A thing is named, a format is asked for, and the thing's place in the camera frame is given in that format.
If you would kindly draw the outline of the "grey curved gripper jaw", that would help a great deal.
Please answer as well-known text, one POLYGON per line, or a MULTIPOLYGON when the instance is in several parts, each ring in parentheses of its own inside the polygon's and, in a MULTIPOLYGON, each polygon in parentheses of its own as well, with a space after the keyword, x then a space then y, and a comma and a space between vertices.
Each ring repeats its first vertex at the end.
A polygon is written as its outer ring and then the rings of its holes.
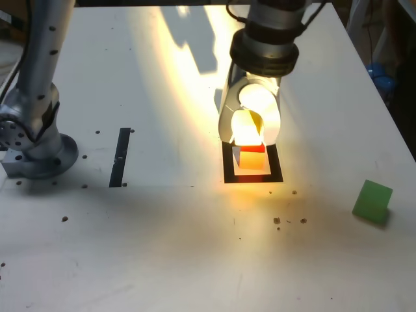
POLYGON ((248 84, 239 91, 241 107, 257 113, 263 121, 262 141, 276 143, 281 127, 280 78, 247 76, 248 84))
POLYGON ((241 107, 239 92, 246 85, 246 72, 232 62, 222 91, 219 111, 218 134, 222 142, 230 143, 233 141, 231 120, 235 111, 241 107))

